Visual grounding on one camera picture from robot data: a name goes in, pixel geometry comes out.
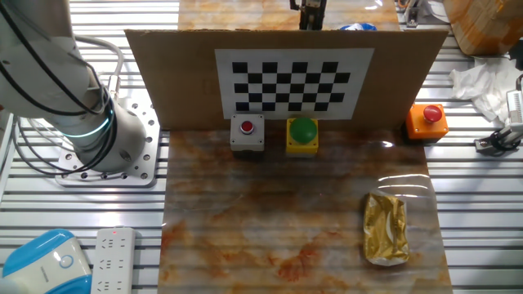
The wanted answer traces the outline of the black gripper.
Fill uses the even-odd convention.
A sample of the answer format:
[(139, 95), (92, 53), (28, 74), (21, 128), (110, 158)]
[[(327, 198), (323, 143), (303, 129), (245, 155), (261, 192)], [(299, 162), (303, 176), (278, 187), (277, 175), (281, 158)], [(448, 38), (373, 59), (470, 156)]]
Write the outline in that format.
[(291, 10), (301, 11), (300, 30), (321, 30), (323, 28), (323, 16), (321, 14), (309, 14), (305, 11), (323, 11), (327, 0), (289, 0)]

